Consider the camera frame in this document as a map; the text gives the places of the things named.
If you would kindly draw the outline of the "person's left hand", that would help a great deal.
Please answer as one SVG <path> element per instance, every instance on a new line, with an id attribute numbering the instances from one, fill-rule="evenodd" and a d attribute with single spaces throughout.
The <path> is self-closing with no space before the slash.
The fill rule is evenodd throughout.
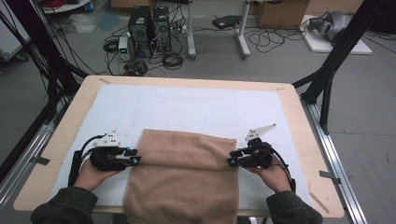
<path id="1" fill-rule="evenodd" d="M 90 159 L 83 162 L 78 177 L 74 183 L 74 187 L 93 191 L 98 188 L 105 180 L 113 175 L 117 175 L 119 171 L 100 171 L 92 165 Z"/>

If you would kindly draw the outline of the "clear plastic bag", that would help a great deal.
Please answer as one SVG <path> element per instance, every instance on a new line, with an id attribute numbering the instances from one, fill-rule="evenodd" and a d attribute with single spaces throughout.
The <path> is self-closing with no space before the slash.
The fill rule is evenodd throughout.
<path id="1" fill-rule="evenodd" d="M 94 17 L 87 14 L 72 14 L 69 21 L 78 34 L 90 34 L 95 30 Z"/>

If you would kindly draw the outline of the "white table frame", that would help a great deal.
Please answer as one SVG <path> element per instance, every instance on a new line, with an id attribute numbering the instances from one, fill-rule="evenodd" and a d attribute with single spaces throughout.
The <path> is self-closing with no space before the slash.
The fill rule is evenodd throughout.
<path id="1" fill-rule="evenodd" d="M 243 10 L 240 26 L 235 30 L 238 43 L 240 44 L 242 50 L 242 58 L 246 59 L 250 55 L 250 50 L 248 48 L 247 41 L 244 36 L 246 23 L 248 19 L 248 12 L 250 8 L 251 0 L 243 0 Z M 188 55 L 192 60 L 196 59 L 196 50 L 194 43 L 194 36 L 192 30 L 192 4 L 193 0 L 188 0 L 188 26 L 187 26 L 187 44 L 188 44 Z"/>

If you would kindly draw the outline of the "thin wooden stick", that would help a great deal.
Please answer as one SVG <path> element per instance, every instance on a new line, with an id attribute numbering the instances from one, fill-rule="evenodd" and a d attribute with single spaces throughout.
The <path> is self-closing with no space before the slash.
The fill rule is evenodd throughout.
<path id="1" fill-rule="evenodd" d="M 308 190 L 310 198 L 312 199 L 313 206 L 322 214 L 329 215 L 331 210 L 329 206 L 329 198 L 326 193 L 323 193 L 319 189 Z"/>

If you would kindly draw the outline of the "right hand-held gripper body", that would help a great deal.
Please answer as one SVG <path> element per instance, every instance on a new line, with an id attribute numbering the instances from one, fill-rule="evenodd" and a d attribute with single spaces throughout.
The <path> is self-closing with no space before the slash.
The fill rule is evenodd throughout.
<path id="1" fill-rule="evenodd" d="M 248 131 L 246 137 L 247 148 L 245 148 L 245 154 L 247 156 L 242 159 L 242 166 L 244 168 L 261 166 L 267 169 L 271 166 L 275 150 L 270 144 L 263 142 L 261 136 L 272 131 L 275 127 L 276 124 L 273 123 Z"/>

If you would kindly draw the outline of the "round white table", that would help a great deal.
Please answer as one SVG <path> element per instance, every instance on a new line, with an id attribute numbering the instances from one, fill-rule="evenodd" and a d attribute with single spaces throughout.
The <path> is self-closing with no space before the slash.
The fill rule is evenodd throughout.
<path id="1" fill-rule="evenodd" d="M 74 10 L 80 7 L 84 7 L 87 4 L 89 4 L 92 0 L 79 0 L 77 4 L 63 4 L 61 7 L 58 8 L 49 8 L 49 7 L 44 7 L 43 11 L 45 14 L 52 14 L 52 13 L 60 13 L 60 12 L 66 12 L 69 10 Z"/>

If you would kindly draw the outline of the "person's right hand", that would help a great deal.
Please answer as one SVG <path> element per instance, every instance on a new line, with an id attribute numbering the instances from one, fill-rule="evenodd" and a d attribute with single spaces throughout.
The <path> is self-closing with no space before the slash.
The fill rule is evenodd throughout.
<path id="1" fill-rule="evenodd" d="M 273 161 L 269 168 L 251 167 L 247 170 L 258 175 L 265 185 L 275 193 L 291 191 L 287 174 L 278 161 Z"/>

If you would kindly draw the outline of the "white grid mat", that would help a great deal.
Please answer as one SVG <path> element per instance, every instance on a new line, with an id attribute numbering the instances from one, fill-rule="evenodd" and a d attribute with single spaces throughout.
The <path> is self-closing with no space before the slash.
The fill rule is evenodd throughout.
<path id="1" fill-rule="evenodd" d="M 250 129 L 273 123 L 276 127 L 266 133 L 262 141 L 280 154 L 296 181 L 297 195 L 305 203 L 311 203 L 286 111 L 275 91 L 104 85 L 82 121 L 71 148 L 93 147 L 103 133 L 115 132 L 120 146 L 136 148 L 142 159 L 138 144 L 143 131 L 149 129 L 234 139 L 236 150 L 247 145 Z M 266 210 L 265 200 L 273 192 L 256 175 L 239 166 L 233 168 L 238 171 L 238 209 Z M 125 169 L 94 190 L 99 205 L 123 207 L 133 169 Z"/>

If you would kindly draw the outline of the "black flat device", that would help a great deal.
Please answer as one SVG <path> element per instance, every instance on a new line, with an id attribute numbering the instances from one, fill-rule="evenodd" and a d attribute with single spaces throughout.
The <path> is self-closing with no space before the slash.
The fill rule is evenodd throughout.
<path id="1" fill-rule="evenodd" d="M 241 16 L 228 15 L 220 18 L 216 18 L 212 21 L 212 24 L 220 30 L 230 28 L 238 24 L 242 20 Z"/>

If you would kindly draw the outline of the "grey headset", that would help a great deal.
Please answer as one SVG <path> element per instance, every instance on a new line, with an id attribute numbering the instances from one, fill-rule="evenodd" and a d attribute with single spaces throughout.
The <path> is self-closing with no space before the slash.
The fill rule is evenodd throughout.
<path id="1" fill-rule="evenodd" d="M 320 17 L 308 20 L 308 29 L 315 30 L 324 38 L 333 42 L 349 25 L 353 16 L 343 11 L 326 11 Z"/>

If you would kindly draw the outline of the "wide black computer tower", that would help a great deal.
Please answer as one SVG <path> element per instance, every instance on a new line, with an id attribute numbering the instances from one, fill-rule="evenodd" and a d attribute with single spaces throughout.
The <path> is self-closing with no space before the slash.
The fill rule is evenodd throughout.
<path id="1" fill-rule="evenodd" d="M 128 29 L 137 58 L 151 56 L 150 42 L 153 38 L 153 22 L 149 6 L 135 6 L 131 13 Z"/>

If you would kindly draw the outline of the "black metal frame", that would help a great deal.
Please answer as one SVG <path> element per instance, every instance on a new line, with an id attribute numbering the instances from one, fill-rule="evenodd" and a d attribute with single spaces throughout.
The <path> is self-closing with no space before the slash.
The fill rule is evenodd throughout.
<path id="1" fill-rule="evenodd" d="M 315 105 L 322 95 L 321 109 L 319 114 L 319 127 L 328 135 L 328 118 L 330 101 L 332 96 L 332 83 L 334 76 L 347 56 L 357 45 L 370 24 L 380 14 L 390 0 L 363 0 L 356 14 L 352 18 L 345 31 L 335 43 L 333 49 L 322 66 L 311 75 L 304 77 L 292 84 L 295 89 L 309 84 L 301 98 L 309 105 Z"/>
<path id="2" fill-rule="evenodd" d="M 58 114 L 57 105 L 59 101 L 63 97 L 71 97 L 77 93 L 79 84 L 75 79 L 75 75 L 85 78 L 88 74 L 71 64 L 61 55 L 47 31 L 45 23 L 29 0 L 5 0 L 5 2 L 35 43 L 36 49 L 42 56 L 42 59 L 37 56 L 0 10 L 0 20 L 27 50 L 34 60 L 40 75 L 48 80 L 48 103 L 45 111 L 46 119 L 50 120 Z"/>

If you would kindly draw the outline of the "tan towel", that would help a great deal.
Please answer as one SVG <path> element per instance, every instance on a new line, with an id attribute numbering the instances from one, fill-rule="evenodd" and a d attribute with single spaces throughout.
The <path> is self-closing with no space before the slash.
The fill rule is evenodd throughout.
<path id="1" fill-rule="evenodd" d="M 143 131 L 141 162 L 123 200 L 134 224 L 234 224 L 238 171 L 227 159 L 236 141 L 199 133 Z"/>

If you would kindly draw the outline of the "white floor board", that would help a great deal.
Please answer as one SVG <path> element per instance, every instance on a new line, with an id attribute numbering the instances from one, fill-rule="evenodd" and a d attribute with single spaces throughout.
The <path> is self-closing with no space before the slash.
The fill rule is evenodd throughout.
<path id="1" fill-rule="evenodd" d="M 311 15 L 304 15 L 300 31 L 304 36 L 304 42 L 312 52 L 330 53 L 332 51 L 331 43 L 320 35 L 317 31 L 308 29 L 308 21 L 312 19 Z M 352 51 L 353 55 L 370 55 L 371 49 L 367 47 L 361 40 L 355 45 Z"/>

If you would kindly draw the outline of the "aluminium rail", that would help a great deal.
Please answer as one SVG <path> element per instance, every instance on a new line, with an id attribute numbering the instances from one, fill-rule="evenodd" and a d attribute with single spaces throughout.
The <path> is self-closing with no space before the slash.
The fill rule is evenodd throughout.
<path id="1" fill-rule="evenodd" d="M 341 184 L 332 184 L 335 186 L 335 190 L 349 221 L 352 224 L 368 224 L 332 139 L 324 132 L 319 124 L 320 112 L 318 107 L 307 103 L 303 99 L 300 99 L 300 101 L 311 130 L 317 140 L 319 150 L 328 168 L 328 172 L 333 173 L 336 177 L 341 179 Z"/>
<path id="2" fill-rule="evenodd" d="M 5 161 L 0 164 L 0 213 L 36 164 L 32 163 L 32 158 L 41 157 L 68 106 L 69 103 L 58 104 L 54 114 L 51 114 L 50 106 L 45 105 Z"/>

